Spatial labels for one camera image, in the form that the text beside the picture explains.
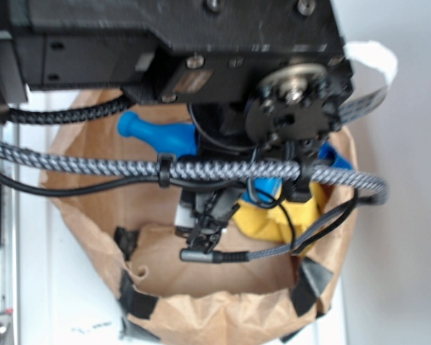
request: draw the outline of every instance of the wire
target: wire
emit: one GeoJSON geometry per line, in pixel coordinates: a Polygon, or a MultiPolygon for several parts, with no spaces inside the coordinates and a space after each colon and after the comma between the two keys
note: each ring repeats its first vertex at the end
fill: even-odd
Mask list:
{"type": "MultiPolygon", "coordinates": [[[[370,198],[367,198],[367,197],[357,198],[357,202],[356,202],[354,208],[357,208],[360,206],[371,205],[371,202],[369,199],[370,198]]],[[[305,241],[307,241],[309,238],[311,238],[316,233],[316,231],[319,231],[319,229],[321,229],[329,221],[331,221],[335,217],[341,216],[345,212],[345,210],[348,209],[348,205],[350,203],[352,203],[353,201],[354,201],[354,197],[353,197],[353,199],[336,206],[335,208],[333,208],[332,210],[330,210],[329,212],[323,214],[320,218],[318,218],[315,221],[315,223],[313,223],[307,229],[307,231],[297,239],[295,249],[298,249],[299,247],[301,247],[305,241]]],[[[287,254],[290,252],[291,252],[291,244],[289,243],[289,244],[284,244],[282,246],[272,248],[272,249],[261,250],[258,252],[250,252],[248,254],[248,256],[249,256],[250,260],[254,260],[254,259],[262,259],[265,257],[274,257],[274,256],[278,256],[278,255],[287,254]]]]}
{"type": "MultiPolygon", "coordinates": [[[[89,185],[82,188],[74,188],[74,189],[46,189],[46,188],[38,188],[31,185],[26,185],[19,181],[13,180],[9,178],[2,172],[0,172],[0,183],[7,187],[13,188],[20,192],[36,195],[36,196],[44,196],[47,198],[69,198],[73,196],[86,196],[88,194],[100,193],[106,190],[124,187],[125,185],[131,185],[136,183],[156,183],[158,182],[158,177],[156,176],[134,176],[130,178],[120,178],[115,181],[99,183],[97,185],[89,185]]],[[[170,180],[172,185],[177,187],[182,187],[190,191],[213,191],[222,188],[227,188],[231,185],[236,184],[236,182],[228,181],[228,182],[219,182],[219,183],[192,183],[188,181],[181,181],[176,179],[170,180]]]]}
{"type": "MultiPolygon", "coordinates": [[[[315,243],[316,241],[322,239],[324,236],[329,235],[332,231],[336,230],[340,225],[343,224],[346,219],[353,213],[354,209],[356,208],[358,203],[358,190],[354,190],[354,194],[351,200],[349,200],[348,205],[346,206],[345,211],[329,226],[325,227],[323,230],[319,231],[317,234],[312,235],[309,239],[306,239],[301,243],[301,245],[298,246],[298,248],[295,248],[295,246],[291,245],[291,249],[293,250],[293,254],[299,255],[301,254],[308,246],[315,243]]],[[[330,216],[324,217],[323,221],[326,221],[327,219],[331,220],[332,218],[330,216]]]]}
{"type": "Polygon", "coordinates": [[[8,120],[18,124],[74,124],[120,113],[135,103],[121,95],[109,102],[87,108],[42,112],[10,109],[8,120]]]}
{"type": "MultiPolygon", "coordinates": [[[[273,200],[273,201],[276,200],[272,195],[265,193],[264,191],[262,191],[260,189],[256,189],[256,192],[262,194],[263,196],[266,196],[270,200],[273,200]]],[[[290,231],[292,233],[291,248],[295,248],[295,242],[297,240],[297,230],[295,229],[295,226],[292,223],[292,219],[290,218],[289,212],[287,212],[286,208],[282,205],[282,203],[278,204],[278,206],[281,209],[284,216],[286,217],[287,223],[289,224],[290,231]]]]}

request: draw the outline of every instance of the braided cable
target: braided cable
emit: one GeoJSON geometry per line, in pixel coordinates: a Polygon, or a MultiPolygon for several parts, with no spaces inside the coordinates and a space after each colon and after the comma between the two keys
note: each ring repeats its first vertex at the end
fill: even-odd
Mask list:
{"type": "Polygon", "coordinates": [[[122,95],[112,101],[88,108],[42,112],[10,109],[9,121],[18,124],[74,124],[117,114],[134,104],[135,102],[122,95]]]}
{"type": "MultiPolygon", "coordinates": [[[[29,167],[57,171],[105,176],[158,176],[159,163],[133,160],[99,160],[91,158],[49,155],[21,149],[0,142],[0,158],[29,167]]],[[[248,178],[281,178],[296,180],[300,176],[297,162],[175,162],[170,177],[178,180],[221,181],[248,178]]],[[[372,204],[382,204],[388,196],[386,183],[378,176],[353,170],[316,165],[312,181],[326,185],[348,185],[355,189],[375,192],[372,204]]]]}

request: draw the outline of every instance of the black cable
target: black cable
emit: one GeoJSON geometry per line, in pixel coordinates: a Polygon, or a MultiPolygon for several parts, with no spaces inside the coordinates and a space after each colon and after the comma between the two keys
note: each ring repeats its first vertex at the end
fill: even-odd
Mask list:
{"type": "MultiPolygon", "coordinates": [[[[266,196],[270,200],[276,200],[272,195],[269,195],[268,193],[265,193],[262,190],[257,189],[257,193],[262,194],[263,196],[266,196]]],[[[295,242],[297,241],[297,230],[295,229],[294,224],[292,223],[292,219],[290,218],[289,212],[287,212],[286,208],[280,203],[279,208],[281,209],[282,213],[285,215],[287,219],[287,223],[289,224],[290,231],[292,233],[292,241],[291,241],[291,248],[295,248],[295,242]]]]}
{"type": "MultiPolygon", "coordinates": [[[[315,243],[316,241],[322,239],[324,236],[329,235],[332,231],[336,230],[353,213],[354,209],[358,206],[358,201],[359,201],[358,190],[355,189],[351,200],[337,206],[337,208],[334,208],[334,210],[339,210],[344,208],[344,211],[341,213],[341,215],[333,223],[326,226],[323,230],[312,235],[309,239],[306,239],[305,241],[303,241],[303,243],[301,243],[301,245],[299,245],[298,248],[296,248],[293,251],[293,254],[295,255],[301,254],[305,250],[305,248],[315,243]]],[[[334,210],[322,215],[318,219],[319,223],[327,223],[331,219],[335,218],[336,215],[335,215],[335,212],[333,212],[334,210]]]]}
{"type": "MultiPolygon", "coordinates": [[[[233,181],[222,181],[217,183],[192,183],[184,180],[176,180],[171,179],[171,184],[177,187],[182,187],[191,191],[212,191],[222,188],[227,188],[231,185],[237,184],[237,182],[233,181]]],[[[106,190],[124,187],[125,185],[131,185],[135,183],[157,183],[157,176],[134,176],[130,178],[120,178],[115,181],[99,183],[97,185],[89,185],[82,188],[74,188],[74,189],[46,189],[46,188],[38,188],[31,185],[26,185],[19,181],[15,181],[12,178],[9,178],[5,174],[0,171],[0,183],[7,187],[13,188],[20,192],[36,195],[36,196],[44,196],[47,198],[69,198],[73,196],[85,196],[93,193],[100,193],[106,190]]]]}
{"type": "MultiPolygon", "coordinates": [[[[259,150],[255,149],[252,152],[252,157],[251,157],[251,162],[255,162],[257,157],[259,156],[259,150]]],[[[295,156],[295,146],[293,142],[286,142],[284,144],[284,160],[292,160],[295,156]]],[[[279,206],[285,199],[286,199],[286,195],[285,195],[285,190],[284,190],[284,186],[281,189],[281,194],[279,195],[278,199],[273,198],[273,201],[270,203],[266,203],[265,201],[263,201],[259,195],[258,195],[258,190],[255,187],[255,183],[254,180],[251,178],[248,178],[246,181],[247,184],[247,193],[249,196],[249,199],[251,199],[251,201],[258,207],[260,208],[265,208],[265,209],[272,209],[275,208],[277,206],[279,206]]]]}
{"type": "Polygon", "coordinates": [[[120,113],[131,108],[135,103],[125,95],[121,95],[109,102],[87,108],[60,111],[10,109],[8,121],[18,124],[74,124],[120,113]]]}

